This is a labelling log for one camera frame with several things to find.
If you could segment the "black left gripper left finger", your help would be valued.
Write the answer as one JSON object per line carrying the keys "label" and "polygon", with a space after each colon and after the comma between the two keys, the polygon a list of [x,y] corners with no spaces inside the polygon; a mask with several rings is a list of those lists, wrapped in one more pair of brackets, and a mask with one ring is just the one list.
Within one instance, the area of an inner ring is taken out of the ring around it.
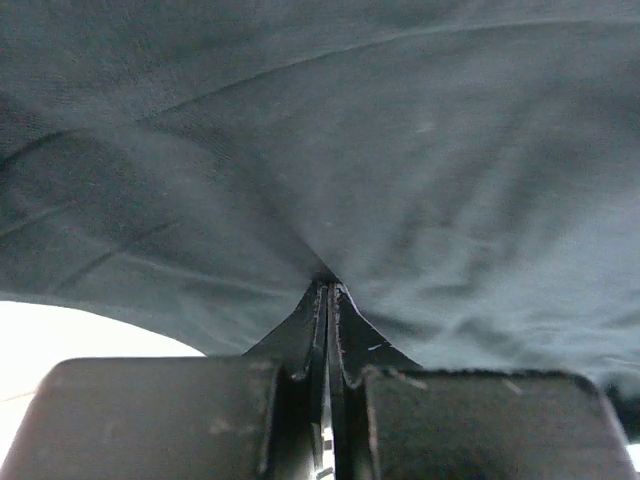
{"label": "black left gripper left finger", "polygon": [[84,358],[40,383],[5,479],[312,479],[327,288],[240,356]]}

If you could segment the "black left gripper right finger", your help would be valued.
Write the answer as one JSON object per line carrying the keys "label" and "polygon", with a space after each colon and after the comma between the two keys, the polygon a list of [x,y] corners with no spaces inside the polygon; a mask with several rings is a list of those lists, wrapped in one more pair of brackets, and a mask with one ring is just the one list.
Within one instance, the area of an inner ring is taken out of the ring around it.
{"label": "black left gripper right finger", "polygon": [[328,289],[339,479],[631,479],[611,402],[555,370],[425,369]]}

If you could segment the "black t-shirt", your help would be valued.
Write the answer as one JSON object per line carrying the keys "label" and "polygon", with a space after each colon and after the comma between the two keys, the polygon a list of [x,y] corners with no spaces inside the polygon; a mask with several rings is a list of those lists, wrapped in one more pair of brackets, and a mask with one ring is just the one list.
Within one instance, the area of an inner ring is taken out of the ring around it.
{"label": "black t-shirt", "polygon": [[322,277],[637,439],[638,3],[2,3],[4,299],[222,355]]}

